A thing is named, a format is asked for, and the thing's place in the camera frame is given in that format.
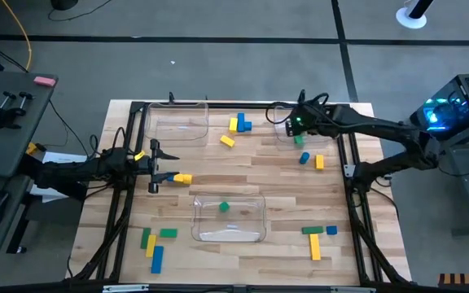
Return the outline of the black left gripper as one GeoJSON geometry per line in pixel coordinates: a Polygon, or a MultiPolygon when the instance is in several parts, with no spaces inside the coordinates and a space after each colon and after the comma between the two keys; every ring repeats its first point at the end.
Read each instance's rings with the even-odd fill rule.
{"type": "Polygon", "coordinates": [[[159,150],[159,158],[161,160],[179,160],[179,157],[164,153],[159,149],[160,143],[156,139],[150,140],[149,151],[145,151],[145,155],[138,161],[134,157],[130,160],[135,175],[149,175],[150,181],[148,183],[148,192],[157,194],[159,192],[159,183],[167,181],[168,177],[175,176],[176,173],[160,173],[159,183],[157,181],[156,173],[158,171],[157,154],[159,150]]]}

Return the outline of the clear plastic bin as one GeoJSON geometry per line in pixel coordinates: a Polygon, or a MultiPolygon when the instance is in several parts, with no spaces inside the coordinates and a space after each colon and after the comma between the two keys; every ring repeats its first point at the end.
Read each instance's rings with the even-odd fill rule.
{"type": "MultiPolygon", "coordinates": [[[[284,120],[291,112],[293,106],[276,106],[270,110],[270,119],[278,122],[284,120]]],[[[274,125],[274,144],[280,151],[323,149],[329,147],[334,140],[330,137],[302,133],[303,144],[295,144],[294,137],[288,137],[286,123],[274,125]]]]}
{"type": "Polygon", "coordinates": [[[265,239],[266,201],[262,195],[196,195],[191,234],[194,240],[215,243],[258,243],[265,239]],[[230,209],[221,212],[227,202],[230,209]]]}
{"type": "Polygon", "coordinates": [[[204,147],[208,141],[207,103],[163,104],[147,107],[145,137],[163,147],[204,147]]]}

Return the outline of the white paper sheet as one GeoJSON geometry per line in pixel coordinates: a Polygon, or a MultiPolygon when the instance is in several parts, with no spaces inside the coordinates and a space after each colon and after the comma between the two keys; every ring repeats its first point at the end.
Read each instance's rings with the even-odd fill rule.
{"type": "MultiPolygon", "coordinates": [[[[86,161],[86,157],[84,155],[74,155],[52,151],[47,151],[42,158],[43,163],[80,163],[84,161],[86,161]]],[[[39,188],[36,184],[32,185],[29,193],[33,196],[39,197],[42,200],[42,203],[48,203],[51,201],[67,198],[67,195],[59,193],[57,190],[52,188],[42,189],[39,188]]]]}

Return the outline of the white round stand base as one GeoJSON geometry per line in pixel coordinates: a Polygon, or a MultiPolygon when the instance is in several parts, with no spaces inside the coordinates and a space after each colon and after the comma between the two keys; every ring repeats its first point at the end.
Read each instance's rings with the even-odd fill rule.
{"type": "Polygon", "coordinates": [[[427,24],[425,13],[434,0],[405,0],[404,6],[396,13],[399,24],[410,29],[420,29],[427,24]]]}

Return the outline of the computer tower with lights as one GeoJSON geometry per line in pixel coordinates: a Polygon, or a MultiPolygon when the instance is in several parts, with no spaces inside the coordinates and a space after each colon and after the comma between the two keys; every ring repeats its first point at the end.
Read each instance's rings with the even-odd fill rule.
{"type": "Polygon", "coordinates": [[[439,141],[469,127],[469,74],[458,74],[410,115],[410,123],[439,141]]]}

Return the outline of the black clamp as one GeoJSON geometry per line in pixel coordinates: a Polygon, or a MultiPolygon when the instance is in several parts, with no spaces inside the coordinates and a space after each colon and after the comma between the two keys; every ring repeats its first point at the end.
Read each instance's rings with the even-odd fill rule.
{"type": "Polygon", "coordinates": [[[19,92],[21,104],[19,107],[5,108],[9,100],[16,100],[17,96],[11,92],[4,91],[5,99],[0,105],[0,129],[20,129],[21,126],[15,123],[17,117],[25,116],[27,111],[24,109],[26,101],[34,100],[34,96],[27,92],[19,92]]]}

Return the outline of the black round base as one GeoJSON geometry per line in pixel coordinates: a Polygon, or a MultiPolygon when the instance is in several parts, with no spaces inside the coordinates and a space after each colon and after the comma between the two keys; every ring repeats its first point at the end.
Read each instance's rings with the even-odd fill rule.
{"type": "Polygon", "coordinates": [[[74,8],[79,0],[50,0],[52,8],[56,11],[67,11],[74,8]]]}

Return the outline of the orange black striped object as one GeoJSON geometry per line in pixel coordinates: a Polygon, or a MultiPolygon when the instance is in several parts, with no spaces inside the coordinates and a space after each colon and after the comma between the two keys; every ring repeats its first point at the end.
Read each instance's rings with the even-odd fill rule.
{"type": "Polygon", "coordinates": [[[469,273],[441,273],[437,284],[439,286],[469,285],[469,273]]]}

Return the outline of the black aluminium table frame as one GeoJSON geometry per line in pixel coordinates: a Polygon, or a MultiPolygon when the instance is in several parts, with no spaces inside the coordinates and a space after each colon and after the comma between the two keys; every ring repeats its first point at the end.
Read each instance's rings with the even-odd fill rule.
{"type": "Polygon", "coordinates": [[[273,287],[357,286],[359,275],[344,194],[341,155],[375,162],[383,152],[378,138],[356,134],[323,149],[324,169],[300,164],[300,150],[280,151],[274,128],[261,103],[221,103],[209,112],[211,128],[203,147],[173,148],[179,160],[161,167],[192,175],[188,187],[162,185],[156,195],[138,179],[124,240],[116,240],[104,266],[106,275],[121,283],[146,283],[152,290],[267,291],[273,287]],[[243,112],[252,130],[231,133],[231,118],[243,112]],[[235,140],[233,147],[220,142],[235,140]],[[192,238],[192,202],[196,195],[259,194],[266,201],[267,234],[258,243],[200,242],[192,238]],[[327,226],[337,227],[336,235],[327,226]],[[318,234],[321,260],[312,260],[306,226],[323,226],[318,234]],[[156,246],[164,248],[160,274],[151,273],[152,258],[140,248],[142,230],[150,228],[156,246]],[[160,230],[177,229],[176,238],[161,238],[160,230]]]}

